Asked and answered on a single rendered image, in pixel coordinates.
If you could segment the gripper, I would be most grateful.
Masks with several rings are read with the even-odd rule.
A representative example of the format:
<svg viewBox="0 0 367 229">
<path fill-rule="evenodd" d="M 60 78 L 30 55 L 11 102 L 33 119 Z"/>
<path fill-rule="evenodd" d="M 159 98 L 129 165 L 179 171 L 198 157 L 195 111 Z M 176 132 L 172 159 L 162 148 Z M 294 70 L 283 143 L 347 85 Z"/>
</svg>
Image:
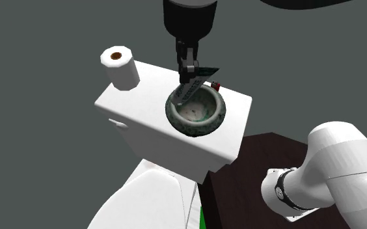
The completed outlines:
<svg viewBox="0 0 367 229">
<path fill-rule="evenodd" d="M 197 41 L 211 31 L 216 8 L 217 0 L 163 0 L 164 26 L 176 38 L 181 84 L 189 83 L 198 72 Z"/>
</svg>

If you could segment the green speckled ceramic bowl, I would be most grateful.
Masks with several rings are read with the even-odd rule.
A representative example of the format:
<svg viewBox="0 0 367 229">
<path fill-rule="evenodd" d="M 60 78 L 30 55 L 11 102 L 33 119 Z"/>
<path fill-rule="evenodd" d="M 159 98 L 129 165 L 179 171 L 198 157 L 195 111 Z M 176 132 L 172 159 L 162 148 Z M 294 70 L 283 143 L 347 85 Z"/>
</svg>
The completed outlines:
<svg viewBox="0 0 367 229">
<path fill-rule="evenodd" d="M 214 88 L 202 85 L 183 105 L 174 105 L 176 89 L 165 103 L 167 120 L 174 129 L 189 137 L 199 137 L 214 132 L 223 123 L 226 104 Z"/>
</svg>

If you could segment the white toilet paper roll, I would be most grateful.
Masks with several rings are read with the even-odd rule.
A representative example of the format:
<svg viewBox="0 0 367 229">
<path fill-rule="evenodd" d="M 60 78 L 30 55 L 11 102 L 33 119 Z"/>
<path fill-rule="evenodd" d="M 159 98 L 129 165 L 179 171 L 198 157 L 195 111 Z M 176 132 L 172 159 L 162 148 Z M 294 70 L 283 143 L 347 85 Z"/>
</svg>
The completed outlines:
<svg viewBox="0 0 367 229">
<path fill-rule="evenodd" d="M 100 55 L 100 60 L 115 88 L 131 90 L 139 84 L 140 77 L 131 49 L 126 46 L 107 48 Z"/>
</svg>

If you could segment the white green toothpaste tube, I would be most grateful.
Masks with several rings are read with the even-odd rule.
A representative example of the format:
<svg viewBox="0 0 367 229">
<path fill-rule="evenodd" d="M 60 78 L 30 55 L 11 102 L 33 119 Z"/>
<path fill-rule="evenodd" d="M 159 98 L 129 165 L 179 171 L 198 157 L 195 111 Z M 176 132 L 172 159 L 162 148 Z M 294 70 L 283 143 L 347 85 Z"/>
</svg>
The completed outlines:
<svg viewBox="0 0 367 229">
<path fill-rule="evenodd" d="M 199 67 L 196 72 L 181 72 L 180 85 L 173 93 L 172 103 L 183 105 L 219 68 Z"/>
</svg>

